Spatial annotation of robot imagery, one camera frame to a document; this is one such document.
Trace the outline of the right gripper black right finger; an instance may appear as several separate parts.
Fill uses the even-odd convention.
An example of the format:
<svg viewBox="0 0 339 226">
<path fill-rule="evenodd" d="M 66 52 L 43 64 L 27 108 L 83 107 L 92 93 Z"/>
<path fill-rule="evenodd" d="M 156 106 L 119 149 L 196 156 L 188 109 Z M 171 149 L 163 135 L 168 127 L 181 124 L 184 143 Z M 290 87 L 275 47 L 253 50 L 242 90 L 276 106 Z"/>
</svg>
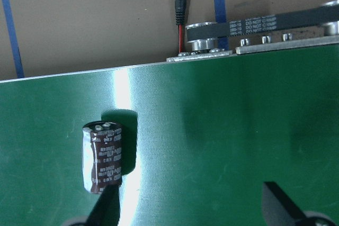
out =
<svg viewBox="0 0 339 226">
<path fill-rule="evenodd" d="M 264 182 L 262 214 L 266 225 L 316 225 L 276 182 Z"/>
</svg>

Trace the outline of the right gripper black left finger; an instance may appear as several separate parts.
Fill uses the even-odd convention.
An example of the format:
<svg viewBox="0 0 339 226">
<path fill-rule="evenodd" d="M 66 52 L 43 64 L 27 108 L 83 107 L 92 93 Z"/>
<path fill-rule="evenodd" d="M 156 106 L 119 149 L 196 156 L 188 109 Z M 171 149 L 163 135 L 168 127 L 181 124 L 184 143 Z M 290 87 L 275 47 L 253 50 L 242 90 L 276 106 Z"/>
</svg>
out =
<svg viewBox="0 0 339 226">
<path fill-rule="evenodd" d="M 118 225 L 119 220 L 119 187 L 108 185 L 90 212 L 85 225 Z"/>
</svg>

